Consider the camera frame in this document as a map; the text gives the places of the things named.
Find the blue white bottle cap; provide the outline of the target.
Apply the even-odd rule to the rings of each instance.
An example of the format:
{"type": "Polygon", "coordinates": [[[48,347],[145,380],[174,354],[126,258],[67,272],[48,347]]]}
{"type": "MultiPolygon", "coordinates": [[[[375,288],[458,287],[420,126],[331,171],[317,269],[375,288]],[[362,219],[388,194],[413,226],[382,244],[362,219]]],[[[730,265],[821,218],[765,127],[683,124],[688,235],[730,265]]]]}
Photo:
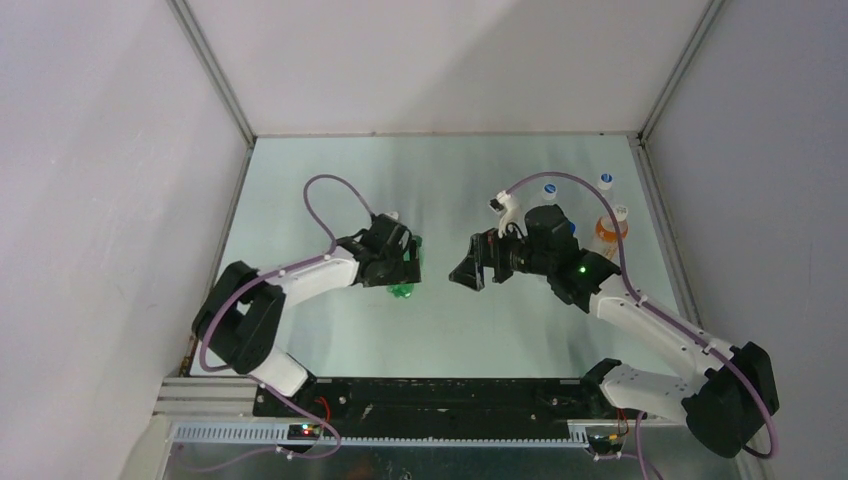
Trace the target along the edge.
{"type": "Polygon", "coordinates": [[[547,183],[540,191],[540,198],[545,202],[552,202],[556,199],[557,188],[554,184],[547,183]]]}

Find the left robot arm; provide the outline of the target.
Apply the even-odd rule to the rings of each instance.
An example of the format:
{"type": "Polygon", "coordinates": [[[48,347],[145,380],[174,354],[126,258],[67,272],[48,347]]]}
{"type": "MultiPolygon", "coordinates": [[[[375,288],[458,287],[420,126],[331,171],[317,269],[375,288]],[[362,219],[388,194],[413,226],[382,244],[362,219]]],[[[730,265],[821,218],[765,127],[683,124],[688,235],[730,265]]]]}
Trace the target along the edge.
{"type": "Polygon", "coordinates": [[[316,403],[314,377],[276,343],[285,310],[337,289],[416,284],[421,247],[407,226],[380,214],[368,228],[333,240],[329,252],[289,266],[262,272],[233,262],[200,307],[193,333],[224,369],[271,388],[290,415],[304,416],[316,403]]]}

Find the green plastic bottle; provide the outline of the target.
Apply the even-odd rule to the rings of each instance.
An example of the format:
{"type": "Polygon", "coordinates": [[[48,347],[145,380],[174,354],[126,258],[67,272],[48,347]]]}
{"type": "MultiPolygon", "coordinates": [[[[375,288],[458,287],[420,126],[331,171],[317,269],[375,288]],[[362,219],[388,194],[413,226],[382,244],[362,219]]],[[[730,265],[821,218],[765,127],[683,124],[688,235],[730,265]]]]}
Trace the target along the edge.
{"type": "MultiPolygon", "coordinates": [[[[411,239],[407,242],[406,250],[404,252],[403,260],[405,262],[412,262],[414,266],[420,267],[421,264],[421,247],[423,244],[423,239],[419,235],[413,235],[411,239]]],[[[394,298],[399,299],[408,299],[411,297],[414,289],[415,289],[416,281],[412,283],[403,283],[403,284],[395,284],[389,285],[386,287],[386,291],[391,294],[394,298]]]]}

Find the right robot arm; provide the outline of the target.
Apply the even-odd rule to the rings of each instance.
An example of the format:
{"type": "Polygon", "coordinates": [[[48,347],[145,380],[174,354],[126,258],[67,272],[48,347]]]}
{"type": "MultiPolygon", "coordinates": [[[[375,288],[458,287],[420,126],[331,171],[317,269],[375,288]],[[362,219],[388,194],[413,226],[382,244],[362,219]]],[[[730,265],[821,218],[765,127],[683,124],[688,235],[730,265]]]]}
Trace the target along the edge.
{"type": "Polygon", "coordinates": [[[594,383],[581,392],[591,416],[619,408],[672,420],[724,458],[747,450],[761,429],[774,430],[779,398],[768,353],[754,342],[734,346],[652,303],[621,267],[580,247],[560,207],[535,207],[524,227],[504,234],[492,228],[472,235],[449,279],[480,291],[487,268],[495,283],[516,273],[543,277],[563,303],[619,327],[671,368],[662,375],[614,359],[599,363],[585,376],[594,383]]]}

